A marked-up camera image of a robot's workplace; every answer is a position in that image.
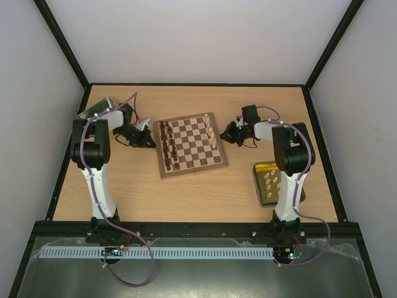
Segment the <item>wooden chess board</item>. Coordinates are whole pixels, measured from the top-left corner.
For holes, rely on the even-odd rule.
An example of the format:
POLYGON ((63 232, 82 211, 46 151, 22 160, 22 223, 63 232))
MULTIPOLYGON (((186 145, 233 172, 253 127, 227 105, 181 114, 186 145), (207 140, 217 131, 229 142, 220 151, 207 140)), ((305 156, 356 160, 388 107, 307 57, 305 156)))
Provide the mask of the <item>wooden chess board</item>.
POLYGON ((212 112, 155 121, 153 133, 162 180, 228 167, 212 112))

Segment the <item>silver metal tin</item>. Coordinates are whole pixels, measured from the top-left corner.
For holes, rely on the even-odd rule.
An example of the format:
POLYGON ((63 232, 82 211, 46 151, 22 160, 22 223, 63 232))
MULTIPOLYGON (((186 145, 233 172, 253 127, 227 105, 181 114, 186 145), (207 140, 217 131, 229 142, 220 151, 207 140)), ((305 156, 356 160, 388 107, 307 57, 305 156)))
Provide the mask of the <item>silver metal tin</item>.
POLYGON ((116 103, 109 97, 102 99, 101 101, 94 104, 92 107, 86 109, 85 111, 79 113, 77 119, 88 119, 94 117, 96 114, 100 114, 107 110, 116 108, 116 103))

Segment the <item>gold tin with pieces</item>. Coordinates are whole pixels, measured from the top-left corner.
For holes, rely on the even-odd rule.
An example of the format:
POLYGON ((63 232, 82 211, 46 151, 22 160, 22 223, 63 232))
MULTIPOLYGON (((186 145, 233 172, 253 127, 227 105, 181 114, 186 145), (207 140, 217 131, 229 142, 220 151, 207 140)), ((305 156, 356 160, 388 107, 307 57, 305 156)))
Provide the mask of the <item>gold tin with pieces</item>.
POLYGON ((252 177, 259 205, 262 208, 275 207, 281 190, 281 174, 274 161, 256 163, 252 177))

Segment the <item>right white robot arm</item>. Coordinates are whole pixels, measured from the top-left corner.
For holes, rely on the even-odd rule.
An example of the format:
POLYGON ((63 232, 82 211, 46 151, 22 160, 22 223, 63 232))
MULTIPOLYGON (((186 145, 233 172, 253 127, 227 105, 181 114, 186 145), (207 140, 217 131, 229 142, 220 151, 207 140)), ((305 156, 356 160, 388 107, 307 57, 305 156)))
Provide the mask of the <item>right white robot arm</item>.
POLYGON ((242 115, 228 124, 220 135, 228 143, 243 146, 246 139, 271 140, 275 164, 280 171, 280 194, 275 206, 270 235, 277 243, 292 236, 300 223, 299 204, 303 184, 316 157, 303 122, 288 124, 276 113, 276 119, 262 120, 255 105, 241 109, 242 115))

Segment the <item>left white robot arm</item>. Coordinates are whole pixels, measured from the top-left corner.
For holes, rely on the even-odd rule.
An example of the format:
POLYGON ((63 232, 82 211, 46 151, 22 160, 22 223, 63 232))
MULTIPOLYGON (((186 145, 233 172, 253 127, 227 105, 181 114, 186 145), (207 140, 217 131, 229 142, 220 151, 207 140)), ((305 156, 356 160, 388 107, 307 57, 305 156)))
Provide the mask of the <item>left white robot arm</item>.
POLYGON ((107 164, 110 161, 110 136, 123 137, 128 147, 155 148, 150 127, 153 120, 131 123, 134 108, 129 104, 113 106, 100 102, 78 114, 73 122, 70 157, 84 175, 92 202, 92 220, 118 220, 110 193, 107 164))

